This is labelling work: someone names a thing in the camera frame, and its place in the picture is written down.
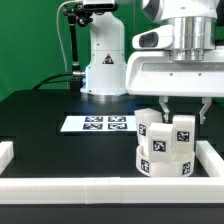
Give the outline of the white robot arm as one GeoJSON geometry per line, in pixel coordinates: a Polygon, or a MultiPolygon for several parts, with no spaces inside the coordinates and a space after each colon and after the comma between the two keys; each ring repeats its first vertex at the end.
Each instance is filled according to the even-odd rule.
{"type": "Polygon", "coordinates": [[[164,112],[170,97],[199,97],[205,114],[214,97],[224,97],[224,0],[141,0],[144,15],[157,28],[132,39],[124,53],[124,26],[112,15],[118,0],[83,0],[93,14],[91,59],[84,88],[91,95],[157,96],[164,112]]]}

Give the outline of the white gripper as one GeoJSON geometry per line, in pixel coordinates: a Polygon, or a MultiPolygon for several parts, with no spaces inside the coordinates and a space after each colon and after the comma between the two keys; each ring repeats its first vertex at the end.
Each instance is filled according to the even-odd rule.
{"type": "Polygon", "coordinates": [[[156,28],[133,37],[136,49],[128,60],[126,89],[132,95],[160,96],[164,121],[169,122],[167,96],[203,97],[200,123],[212,104],[211,97],[224,97],[224,45],[206,50],[201,61],[172,61],[172,26],[156,28]]]}

